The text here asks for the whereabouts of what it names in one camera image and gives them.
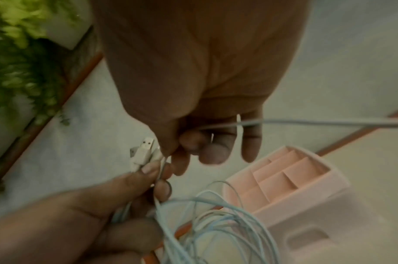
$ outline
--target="tiled floor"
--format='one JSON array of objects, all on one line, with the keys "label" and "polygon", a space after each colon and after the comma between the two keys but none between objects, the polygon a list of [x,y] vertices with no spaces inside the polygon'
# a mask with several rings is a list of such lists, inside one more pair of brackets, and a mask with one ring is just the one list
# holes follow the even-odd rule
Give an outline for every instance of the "tiled floor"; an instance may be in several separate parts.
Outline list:
[{"label": "tiled floor", "polygon": [[[266,117],[375,117],[398,109],[398,0],[318,0],[299,54],[265,104]],[[71,125],[52,120],[6,176],[0,215],[53,192],[110,179],[128,170],[129,149],[146,126],[124,112],[105,62],[65,105]],[[285,144],[316,151],[353,129],[265,126],[261,155]],[[192,195],[245,166],[239,144],[224,165],[192,160],[171,182]]]}]

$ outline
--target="foliage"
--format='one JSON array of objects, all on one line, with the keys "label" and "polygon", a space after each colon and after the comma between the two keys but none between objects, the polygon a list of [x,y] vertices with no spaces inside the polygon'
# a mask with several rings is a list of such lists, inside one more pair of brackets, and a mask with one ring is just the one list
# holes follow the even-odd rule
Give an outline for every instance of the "foliage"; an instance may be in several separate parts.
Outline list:
[{"label": "foliage", "polygon": [[32,103],[37,125],[60,110],[62,70],[54,44],[41,39],[41,24],[60,11],[72,24],[79,19],[70,0],[0,0],[0,115],[10,122],[18,114],[18,95]]}]

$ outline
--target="hand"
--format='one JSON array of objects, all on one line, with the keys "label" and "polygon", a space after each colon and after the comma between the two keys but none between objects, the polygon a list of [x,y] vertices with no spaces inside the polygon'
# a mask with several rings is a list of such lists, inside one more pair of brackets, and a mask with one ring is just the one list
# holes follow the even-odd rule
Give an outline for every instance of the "hand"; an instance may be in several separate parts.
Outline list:
[{"label": "hand", "polygon": [[[125,110],[147,124],[181,175],[191,154],[205,164],[230,155],[235,128],[204,124],[261,118],[291,62],[307,0],[93,0],[95,25]],[[261,127],[244,128],[253,161]]]},{"label": "hand", "polygon": [[[0,264],[138,264],[162,241],[154,219],[145,218],[154,195],[165,201],[165,179],[150,188],[159,173],[152,162],[104,184],[54,195],[0,219]],[[130,219],[108,224],[111,214],[133,201]]]}]

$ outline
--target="pink tray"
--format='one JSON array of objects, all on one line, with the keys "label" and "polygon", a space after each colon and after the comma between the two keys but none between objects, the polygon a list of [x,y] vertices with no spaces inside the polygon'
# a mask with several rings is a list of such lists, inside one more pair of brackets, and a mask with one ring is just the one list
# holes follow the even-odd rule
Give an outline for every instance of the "pink tray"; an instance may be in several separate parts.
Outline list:
[{"label": "pink tray", "polygon": [[[380,219],[352,192],[342,173],[318,155],[282,147],[227,180],[272,233],[284,263],[341,243]],[[235,192],[224,186],[235,206]]]}]

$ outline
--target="person's left hand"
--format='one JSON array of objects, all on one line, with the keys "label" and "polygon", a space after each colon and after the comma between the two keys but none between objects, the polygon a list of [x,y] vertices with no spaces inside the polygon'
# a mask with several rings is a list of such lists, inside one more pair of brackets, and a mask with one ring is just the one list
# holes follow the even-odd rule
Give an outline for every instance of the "person's left hand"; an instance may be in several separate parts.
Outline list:
[{"label": "person's left hand", "polygon": [[[171,175],[159,162],[104,184],[51,196],[0,219],[0,264],[135,264],[154,250],[163,234],[145,215],[153,195],[166,201]],[[130,218],[108,224],[111,214],[133,201]]]}]

